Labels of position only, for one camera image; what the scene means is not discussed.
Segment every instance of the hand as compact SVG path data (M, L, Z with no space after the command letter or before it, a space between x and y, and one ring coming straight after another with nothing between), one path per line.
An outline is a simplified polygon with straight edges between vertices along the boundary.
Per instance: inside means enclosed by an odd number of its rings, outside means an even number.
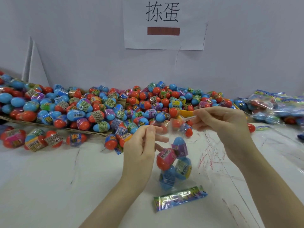
M138 191L139 194L145 189L151 176L155 150L163 150L155 141L169 141L169 138L156 134L161 133L162 130L161 127L157 126L141 126L124 144L124 166L121 181Z
M217 132L229 159L239 166L258 152L248 129L245 113L226 107L209 107L193 111L193 128Z

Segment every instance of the left hand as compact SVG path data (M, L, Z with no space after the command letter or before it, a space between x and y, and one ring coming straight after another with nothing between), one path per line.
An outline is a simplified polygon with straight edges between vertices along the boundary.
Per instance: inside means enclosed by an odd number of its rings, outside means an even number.
M157 134L162 130L157 126L141 126L124 144L124 166L120 181L139 194L145 189L151 176L155 150L163 150L155 141L169 141L169 138Z

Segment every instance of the chinese characters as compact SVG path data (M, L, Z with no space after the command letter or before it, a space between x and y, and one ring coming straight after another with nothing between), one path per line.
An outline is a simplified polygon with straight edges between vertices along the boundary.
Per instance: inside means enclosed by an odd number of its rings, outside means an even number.
M155 4L151 4L150 2L148 3L148 6L146 6L148 8L148 12L146 12L146 15L148 16L147 21L152 21L154 20L155 22L157 22L158 20L163 20L164 22L169 22L169 21L176 21L177 20L177 11L179 11L178 9L178 5L179 3L169 3L169 2L165 2L165 4L167 5L167 7L165 8L165 10L163 11L163 13L166 13L165 18L161 17L161 10L163 9L162 4L155 2Z

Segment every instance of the white wall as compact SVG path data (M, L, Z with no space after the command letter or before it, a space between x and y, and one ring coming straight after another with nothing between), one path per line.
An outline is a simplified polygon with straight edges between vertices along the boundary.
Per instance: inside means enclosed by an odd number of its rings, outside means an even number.
M205 50L177 58L177 51L124 49L122 0L0 0L0 66L21 71L31 35L51 85L127 89L163 80L228 97L257 88L300 94L303 6L213 0Z

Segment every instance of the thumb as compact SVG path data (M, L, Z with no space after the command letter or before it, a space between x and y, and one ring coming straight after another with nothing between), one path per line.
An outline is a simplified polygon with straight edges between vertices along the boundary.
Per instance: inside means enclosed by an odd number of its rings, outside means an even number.
M205 109L195 110L193 114L199 117L207 126L210 126L212 129L217 130L219 128L221 121L213 117Z
M145 136L145 147L143 149L143 155L146 155L148 157L153 157L155 155L155 127L149 126L146 130L146 136Z

